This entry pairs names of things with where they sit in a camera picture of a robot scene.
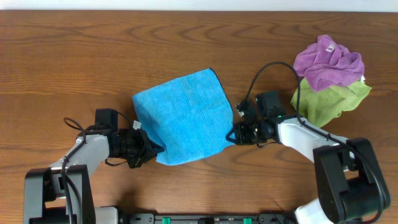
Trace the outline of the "blue microfiber cloth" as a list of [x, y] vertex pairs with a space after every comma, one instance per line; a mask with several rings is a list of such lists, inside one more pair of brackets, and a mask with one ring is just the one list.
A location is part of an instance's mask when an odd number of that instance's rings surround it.
[[233, 109], [216, 73], [204, 69], [132, 96], [148, 137], [162, 146], [156, 161], [177, 166], [221, 153], [233, 128]]

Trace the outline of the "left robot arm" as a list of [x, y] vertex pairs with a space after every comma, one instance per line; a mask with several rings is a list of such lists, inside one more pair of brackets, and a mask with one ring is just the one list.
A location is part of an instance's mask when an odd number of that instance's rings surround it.
[[116, 207], [96, 207], [90, 178], [108, 158], [124, 159], [132, 169], [164, 148], [143, 129], [92, 125], [49, 167], [28, 171], [24, 180], [24, 223], [119, 223]]

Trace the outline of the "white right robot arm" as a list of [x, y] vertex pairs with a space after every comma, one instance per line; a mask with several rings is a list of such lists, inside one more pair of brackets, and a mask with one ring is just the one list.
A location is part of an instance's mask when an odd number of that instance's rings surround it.
[[260, 146], [270, 139], [315, 166], [318, 197], [295, 210], [297, 223], [362, 223], [372, 213], [374, 223], [389, 208], [391, 197], [367, 139], [335, 136], [295, 115], [239, 122], [226, 136], [237, 145]]

